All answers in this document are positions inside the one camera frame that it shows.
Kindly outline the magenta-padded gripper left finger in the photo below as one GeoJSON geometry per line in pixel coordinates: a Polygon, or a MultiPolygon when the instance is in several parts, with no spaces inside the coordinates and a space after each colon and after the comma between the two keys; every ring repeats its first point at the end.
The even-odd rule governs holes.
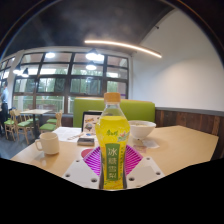
{"type": "Polygon", "coordinates": [[[84,188],[99,189],[101,180],[100,148],[86,149],[82,159],[74,162],[63,174],[63,178],[84,188]]]}

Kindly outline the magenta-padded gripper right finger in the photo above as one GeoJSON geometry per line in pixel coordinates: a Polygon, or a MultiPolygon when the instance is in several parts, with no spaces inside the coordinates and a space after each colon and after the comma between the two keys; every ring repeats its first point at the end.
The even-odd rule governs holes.
{"type": "Polygon", "coordinates": [[[129,145],[126,146],[124,171],[127,189],[140,188],[164,177],[151,157],[142,156],[129,145]]]}

